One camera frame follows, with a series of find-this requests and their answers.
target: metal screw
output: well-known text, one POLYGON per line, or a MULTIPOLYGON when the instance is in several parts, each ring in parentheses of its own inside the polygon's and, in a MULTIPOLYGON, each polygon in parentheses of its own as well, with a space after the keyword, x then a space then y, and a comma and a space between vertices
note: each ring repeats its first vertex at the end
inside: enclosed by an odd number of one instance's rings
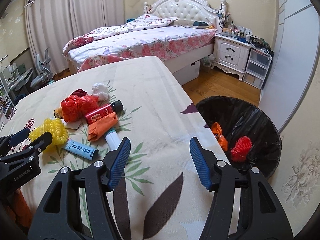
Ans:
POLYGON ((224 167, 224 166, 226 166, 226 163, 224 161, 217 161, 217 165, 219 167, 224 167))
POLYGON ((94 163, 94 166, 95 167, 101 167, 103 165, 103 162, 102 161, 96 161, 95 163, 94 163))
POLYGON ((251 170, 252 170, 253 173, 259 173, 260 172, 260 170, 257 167, 252 167, 251 170))
POLYGON ((64 174, 64 173, 67 173, 68 170, 69 170, 68 167, 62 167, 62 168, 60 169, 60 172, 64 174))

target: trash can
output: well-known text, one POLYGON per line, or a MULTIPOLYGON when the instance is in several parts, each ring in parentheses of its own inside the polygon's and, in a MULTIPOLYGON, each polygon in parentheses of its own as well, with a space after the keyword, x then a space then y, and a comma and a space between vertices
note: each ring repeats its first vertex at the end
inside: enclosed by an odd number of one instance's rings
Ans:
POLYGON ((280 161, 282 142, 264 112, 246 101, 223 96, 205 98, 196 108, 209 127, 215 122, 220 124, 222 135, 228 141, 225 153, 234 168, 247 171, 258 167, 267 179, 273 175, 280 161), (251 139, 252 148, 245 162, 233 162, 230 150, 243 136, 251 139))

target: black bottle cap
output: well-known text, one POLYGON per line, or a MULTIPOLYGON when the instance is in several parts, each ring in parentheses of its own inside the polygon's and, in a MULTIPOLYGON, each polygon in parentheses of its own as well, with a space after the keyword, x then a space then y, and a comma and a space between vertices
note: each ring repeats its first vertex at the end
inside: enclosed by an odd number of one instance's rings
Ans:
POLYGON ((123 110, 123 105, 121 103, 120 100, 117 100, 116 102, 114 102, 112 104, 112 107, 113 107, 113 110, 116 112, 116 113, 119 113, 123 110))

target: white headboard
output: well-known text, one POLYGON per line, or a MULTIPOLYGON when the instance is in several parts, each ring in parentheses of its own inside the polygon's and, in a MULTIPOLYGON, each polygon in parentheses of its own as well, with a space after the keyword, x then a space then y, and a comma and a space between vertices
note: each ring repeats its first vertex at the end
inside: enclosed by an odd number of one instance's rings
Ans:
POLYGON ((152 5, 148 14, 156 15, 160 18, 177 17, 180 20, 195 20, 214 25, 216 29, 222 31, 219 24, 218 10, 209 6, 205 0, 159 0, 152 5))

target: blue tube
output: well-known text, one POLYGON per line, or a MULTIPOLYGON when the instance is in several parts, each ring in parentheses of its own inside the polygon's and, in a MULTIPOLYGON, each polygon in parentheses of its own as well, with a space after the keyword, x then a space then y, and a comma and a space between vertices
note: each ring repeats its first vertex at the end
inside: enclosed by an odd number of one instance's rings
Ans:
POLYGON ((98 149, 83 145, 82 143, 78 143, 71 139, 69 139, 63 146, 61 146, 61 148, 67 150, 68 152, 72 152, 81 157, 84 157, 90 161, 94 160, 95 157, 99 154, 98 149))

